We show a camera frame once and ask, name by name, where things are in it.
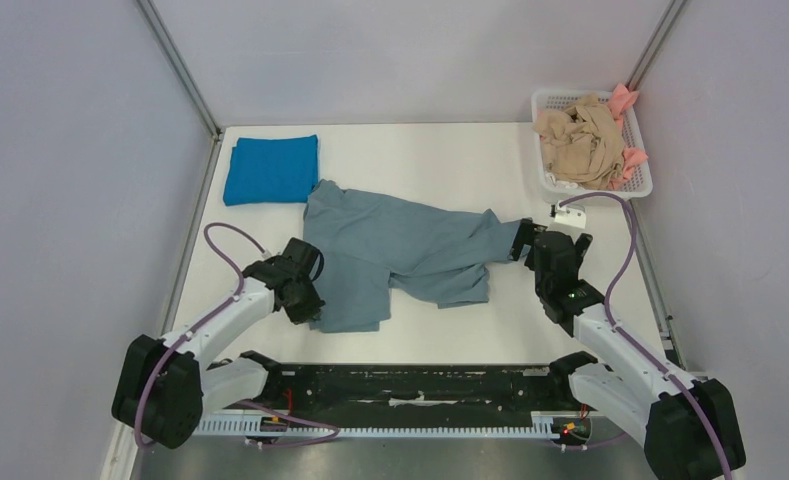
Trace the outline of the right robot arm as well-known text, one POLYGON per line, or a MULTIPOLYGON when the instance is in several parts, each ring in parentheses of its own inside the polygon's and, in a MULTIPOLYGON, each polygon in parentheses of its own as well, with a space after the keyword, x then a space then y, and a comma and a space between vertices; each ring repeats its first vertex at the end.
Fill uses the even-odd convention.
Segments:
POLYGON ((613 315, 579 276, 591 240, 524 219, 510 251, 533 271, 546 316, 587 348, 550 364, 550 400, 601 413, 642 447, 659 479, 732 478, 747 457, 730 391, 652 351, 613 315))

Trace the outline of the grey blue t shirt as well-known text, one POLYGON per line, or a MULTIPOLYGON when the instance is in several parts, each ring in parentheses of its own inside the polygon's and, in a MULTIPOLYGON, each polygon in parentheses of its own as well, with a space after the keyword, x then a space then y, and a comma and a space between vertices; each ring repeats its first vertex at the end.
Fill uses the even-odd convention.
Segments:
POLYGON ((312 327, 376 331, 394 289, 440 309, 485 303, 488 266, 511 261, 520 225, 492 210, 447 211, 322 180, 303 214, 303 238, 324 260, 314 285, 325 305, 312 327))

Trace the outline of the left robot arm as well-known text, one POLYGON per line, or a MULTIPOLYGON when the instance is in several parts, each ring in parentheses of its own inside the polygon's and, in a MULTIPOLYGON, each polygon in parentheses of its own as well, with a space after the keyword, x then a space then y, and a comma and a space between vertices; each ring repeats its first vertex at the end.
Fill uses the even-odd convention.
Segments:
POLYGON ((293 324, 319 320, 324 301, 313 284, 322 273, 319 249, 297 238, 282 253, 235 272, 235 288, 212 311, 160 338, 141 335, 127 348, 112 417, 146 444, 175 449, 206 414, 250 399, 277 405, 282 379, 259 362, 217 357, 256 322, 283 312, 293 324))

